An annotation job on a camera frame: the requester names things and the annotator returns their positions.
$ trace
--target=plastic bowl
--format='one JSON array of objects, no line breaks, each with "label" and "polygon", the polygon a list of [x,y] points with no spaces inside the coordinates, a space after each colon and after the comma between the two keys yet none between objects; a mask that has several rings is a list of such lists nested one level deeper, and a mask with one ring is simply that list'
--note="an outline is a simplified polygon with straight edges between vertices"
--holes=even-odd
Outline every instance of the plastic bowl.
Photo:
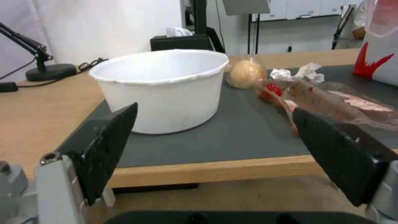
[{"label": "plastic bowl", "polygon": [[227,64],[228,57],[214,51],[153,51],[105,61],[89,74],[112,112],[138,103],[134,132],[166,134],[215,114]]}]

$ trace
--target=white cabinet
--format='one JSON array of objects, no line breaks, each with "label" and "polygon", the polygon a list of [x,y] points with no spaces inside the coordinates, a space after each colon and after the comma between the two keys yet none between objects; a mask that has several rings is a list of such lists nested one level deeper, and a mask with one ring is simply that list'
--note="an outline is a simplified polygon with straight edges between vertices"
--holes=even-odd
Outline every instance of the white cabinet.
[{"label": "white cabinet", "polygon": [[287,19],[308,18],[318,16],[321,0],[288,0]]},{"label": "white cabinet", "polygon": [[[271,0],[271,13],[260,14],[260,21],[286,19],[287,1],[288,0]],[[256,20],[257,14],[252,14],[252,21],[255,22]]]},{"label": "white cabinet", "polygon": [[341,14],[340,7],[346,4],[346,0],[322,0],[320,16]]}]

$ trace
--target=lamp base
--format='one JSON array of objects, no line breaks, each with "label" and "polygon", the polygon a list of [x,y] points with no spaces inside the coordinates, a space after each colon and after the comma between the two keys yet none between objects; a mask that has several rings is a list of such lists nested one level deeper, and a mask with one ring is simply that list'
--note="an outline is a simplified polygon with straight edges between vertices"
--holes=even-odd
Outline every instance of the lamp base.
[{"label": "lamp base", "polygon": [[46,65],[45,71],[39,71],[37,68],[26,72],[26,79],[29,82],[41,82],[63,79],[73,76],[77,73],[76,67],[72,64]]}]

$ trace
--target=black box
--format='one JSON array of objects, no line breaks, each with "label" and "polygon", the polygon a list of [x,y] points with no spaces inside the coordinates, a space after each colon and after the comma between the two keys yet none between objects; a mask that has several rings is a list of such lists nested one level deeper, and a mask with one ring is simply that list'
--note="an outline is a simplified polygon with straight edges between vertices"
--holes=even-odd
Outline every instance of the black box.
[{"label": "black box", "polygon": [[209,40],[205,34],[193,36],[166,37],[156,36],[150,40],[151,51],[171,49],[201,49],[209,50]]}]

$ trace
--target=gray mat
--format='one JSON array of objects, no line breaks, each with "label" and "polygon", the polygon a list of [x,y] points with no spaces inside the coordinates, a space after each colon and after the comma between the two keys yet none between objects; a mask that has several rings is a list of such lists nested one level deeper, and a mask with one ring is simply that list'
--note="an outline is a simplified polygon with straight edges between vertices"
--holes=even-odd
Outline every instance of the gray mat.
[{"label": "gray mat", "polygon": [[[351,75],[352,65],[319,69],[327,81],[351,86],[398,108],[398,88]],[[88,119],[110,113],[102,102]],[[363,127],[390,148],[398,148],[397,132]],[[264,103],[252,90],[223,83],[217,113],[193,129],[166,135],[131,133],[119,167],[200,163],[309,154],[281,108]]]}]

